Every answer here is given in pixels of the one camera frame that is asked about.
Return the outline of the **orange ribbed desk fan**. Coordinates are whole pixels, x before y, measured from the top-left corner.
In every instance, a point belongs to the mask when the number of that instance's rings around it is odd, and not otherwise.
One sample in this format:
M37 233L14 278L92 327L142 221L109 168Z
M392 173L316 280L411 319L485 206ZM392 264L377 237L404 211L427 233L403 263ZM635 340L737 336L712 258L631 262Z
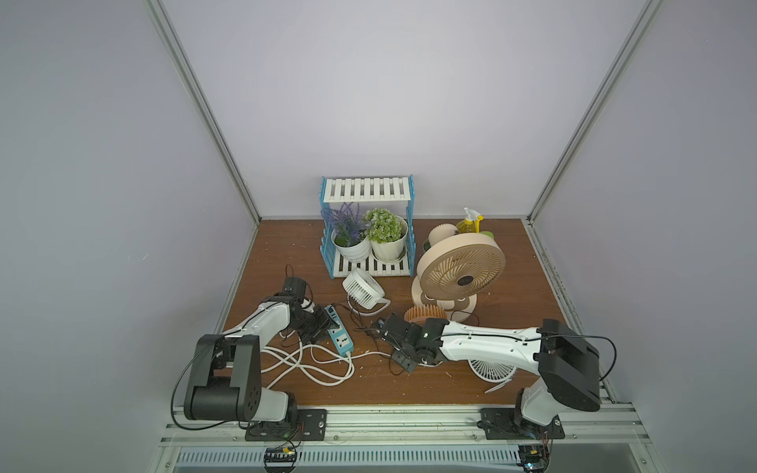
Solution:
M438 305L414 305L404 313L403 318L409 323L423 324L430 318L447 320L447 313Z

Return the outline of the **teal white power strip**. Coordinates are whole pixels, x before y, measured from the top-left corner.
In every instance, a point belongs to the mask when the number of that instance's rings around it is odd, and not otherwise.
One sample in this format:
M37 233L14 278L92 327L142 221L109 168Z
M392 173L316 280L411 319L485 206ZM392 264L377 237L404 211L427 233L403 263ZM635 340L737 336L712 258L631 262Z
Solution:
M333 322L333 327L329 329L328 334L338 355L341 357L350 357L354 351L354 343L340 316L333 305L327 305L324 310Z

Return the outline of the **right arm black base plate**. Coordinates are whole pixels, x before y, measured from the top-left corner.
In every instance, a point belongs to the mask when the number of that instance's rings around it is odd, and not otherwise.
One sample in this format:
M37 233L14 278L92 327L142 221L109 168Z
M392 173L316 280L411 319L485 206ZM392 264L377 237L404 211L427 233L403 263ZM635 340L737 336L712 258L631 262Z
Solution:
M483 408L476 427L484 431L489 441L551 441L566 437L562 421L557 416L547 426L540 426L516 417L515 408Z

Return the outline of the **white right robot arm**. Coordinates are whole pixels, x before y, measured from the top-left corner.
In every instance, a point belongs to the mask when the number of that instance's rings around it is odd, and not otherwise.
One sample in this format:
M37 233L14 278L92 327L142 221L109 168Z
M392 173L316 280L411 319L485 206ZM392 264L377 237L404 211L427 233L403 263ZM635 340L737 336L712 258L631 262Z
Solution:
M564 411L597 412L601 406L599 349L557 319L544 319L540 327L502 329L442 318L419 325L391 315L375 321L370 331L410 362L408 372L417 365L478 361L534 374L537 381L516 403L518 424L546 427Z

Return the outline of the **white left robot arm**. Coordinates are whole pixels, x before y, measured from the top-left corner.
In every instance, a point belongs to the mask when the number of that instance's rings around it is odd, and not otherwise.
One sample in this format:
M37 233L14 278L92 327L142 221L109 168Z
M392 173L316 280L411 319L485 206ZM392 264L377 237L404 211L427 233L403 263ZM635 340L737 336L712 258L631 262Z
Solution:
M261 350L280 332L294 330L303 341L319 341L336 323L319 305L297 298L271 298L243 322L222 334L202 336L181 374L187 378L183 415L191 421L292 425L292 394L262 386Z

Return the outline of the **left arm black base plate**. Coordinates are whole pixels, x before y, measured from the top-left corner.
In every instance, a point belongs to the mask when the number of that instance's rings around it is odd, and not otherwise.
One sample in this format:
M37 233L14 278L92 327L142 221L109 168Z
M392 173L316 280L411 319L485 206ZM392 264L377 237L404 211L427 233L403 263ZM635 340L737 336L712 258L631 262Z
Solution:
M283 421L252 422L246 441L323 441L327 424L326 409L295 409Z

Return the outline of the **small white desk fan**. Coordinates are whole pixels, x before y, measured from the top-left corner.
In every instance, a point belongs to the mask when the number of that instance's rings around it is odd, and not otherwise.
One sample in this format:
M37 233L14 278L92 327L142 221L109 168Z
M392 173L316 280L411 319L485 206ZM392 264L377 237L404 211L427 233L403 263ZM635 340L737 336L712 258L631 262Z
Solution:
M516 373L516 368L509 365L490 363L480 360L469 360L469 368L485 382L493 384L485 393L492 393L508 384Z

